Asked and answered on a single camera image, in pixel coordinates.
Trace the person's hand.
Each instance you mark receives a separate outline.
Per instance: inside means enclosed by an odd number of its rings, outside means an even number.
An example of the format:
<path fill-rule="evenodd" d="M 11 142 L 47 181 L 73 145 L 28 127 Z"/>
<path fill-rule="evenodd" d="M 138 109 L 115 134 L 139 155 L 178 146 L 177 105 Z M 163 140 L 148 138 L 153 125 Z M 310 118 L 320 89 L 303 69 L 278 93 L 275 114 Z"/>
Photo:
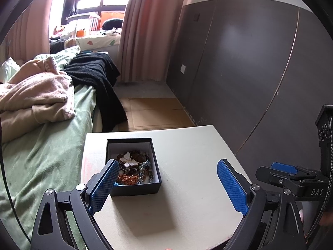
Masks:
<path fill-rule="evenodd" d="M 303 209 L 299 210 L 299 215 L 301 218 L 301 222 L 304 222 L 304 214 Z M 333 224 L 333 214 L 332 212 L 325 212 L 320 219 L 319 225 L 320 226 L 331 226 Z"/>

